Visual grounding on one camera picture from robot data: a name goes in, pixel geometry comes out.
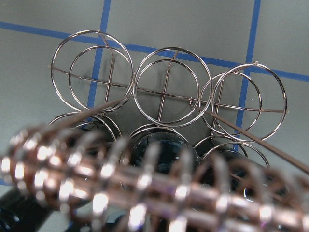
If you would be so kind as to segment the dark wine bottle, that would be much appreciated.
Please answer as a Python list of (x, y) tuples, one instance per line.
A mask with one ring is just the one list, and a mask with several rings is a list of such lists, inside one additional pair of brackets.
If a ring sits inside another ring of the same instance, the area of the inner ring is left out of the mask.
[(84, 159), (104, 159), (111, 144), (120, 136), (119, 131), (112, 130), (114, 126), (109, 119), (94, 118), (61, 129), (49, 146), (49, 162), (76, 166)]
[(195, 170), (200, 164), (200, 158), (192, 145), (180, 133), (167, 128), (149, 127), (140, 129), (131, 134), (131, 161), (132, 166), (140, 167), (145, 152), (152, 143), (160, 145), (159, 157), (155, 170), (168, 174), (175, 161), (180, 157), (181, 150), (187, 148), (190, 152), (191, 164)]
[[(241, 145), (238, 142), (230, 140), (229, 142), (226, 141), (226, 143), (219, 143), (216, 141), (214, 137), (207, 137), (199, 142), (197, 142), (194, 145), (194, 149), (196, 150), (197, 154), (200, 156), (202, 161), (207, 161), (208, 156), (212, 154), (214, 151), (218, 152), (219, 155), (226, 161), (228, 168), (229, 168), (229, 176), (230, 176), (230, 191), (234, 193), (239, 193), (243, 195), (243, 197), (250, 201), (254, 202), (254, 200), (257, 198), (257, 187), (253, 187), (253, 184), (255, 183), (253, 180), (249, 180), (251, 177), (249, 175), (249, 171), (245, 169), (245, 167), (242, 167), (240, 165), (234, 165), (236, 161), (240, 161), (241, 164), (245, 164), (245, 161), (248, 161), (249, 163), (253, 163), (254, 165), (257, 165), (258, 167), (261, 167), (262, 169), (268, 168), (269, 163), (266, 157), (257, 151), (255, 148), (250, 147), (251, 145), (244, 144)], [(238, 145), (240, 149), (242, 150), (242, 153), (239, 153), (238, 151), (234, 150), (234, 146)], [(266, 167), (261, 166), (258, 163), (255, 163), (254, 161), (248, 159), (248, 154), (244, 147), (248, 147), (251, 150), (254, 150), (255, 153), (257, 153), (264, 161)], [(206, 173), (203, 176), (203, 184), (213, 186), (214, 184), (214, 172), (213, 167), (210, 167)], [(274, 203), (287, 203), (288, 202), (288, 194), (289, 190), (286, 186), (283, 184), (279, 184), (279, 180), (273, 177), (272, 175), (268, 174), (264, 178), (263, 185), (266, 187), (269, 187), (272, 194), (272, 199)]]

